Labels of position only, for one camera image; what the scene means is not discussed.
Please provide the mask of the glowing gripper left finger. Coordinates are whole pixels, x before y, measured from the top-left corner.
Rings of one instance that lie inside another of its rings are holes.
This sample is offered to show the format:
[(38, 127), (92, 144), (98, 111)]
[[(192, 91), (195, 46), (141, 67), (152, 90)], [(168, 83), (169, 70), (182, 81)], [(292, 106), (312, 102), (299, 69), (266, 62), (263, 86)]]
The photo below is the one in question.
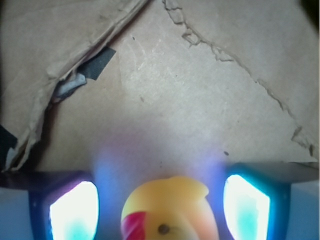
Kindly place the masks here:
[(87, 172), (30, 176), (29, 212), (35, 240), (93, 240), (99, 222), (98, 189)]

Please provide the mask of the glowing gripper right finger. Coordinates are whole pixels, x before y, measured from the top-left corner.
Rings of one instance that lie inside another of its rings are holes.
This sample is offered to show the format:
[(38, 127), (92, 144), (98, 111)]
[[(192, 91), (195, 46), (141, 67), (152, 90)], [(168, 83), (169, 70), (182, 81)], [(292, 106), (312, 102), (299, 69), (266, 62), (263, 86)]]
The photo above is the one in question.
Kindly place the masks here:
[(229, 166), (223, 185), (223, 213), (234, 240), (284, 240), (291, 185), (265, 166)]

